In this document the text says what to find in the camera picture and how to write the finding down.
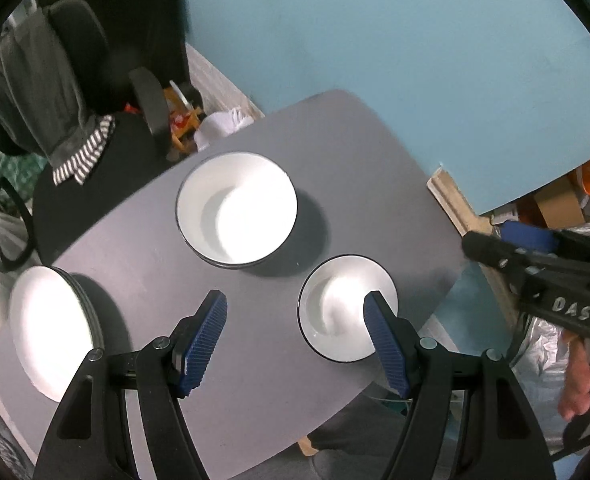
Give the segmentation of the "person's right hand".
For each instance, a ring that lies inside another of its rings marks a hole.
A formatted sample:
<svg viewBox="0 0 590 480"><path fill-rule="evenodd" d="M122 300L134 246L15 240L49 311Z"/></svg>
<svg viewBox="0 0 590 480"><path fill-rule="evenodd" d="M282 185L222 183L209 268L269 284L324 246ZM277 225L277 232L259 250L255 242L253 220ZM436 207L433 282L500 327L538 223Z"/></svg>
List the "person's right hand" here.
<svg viewBox="0 0 590 480"><path fill-rule="evenodd" d="M579 336L565 330L562 340L568 345L568 366L558 411L564 420L571 420L590 409L590 363Z"/></svg>

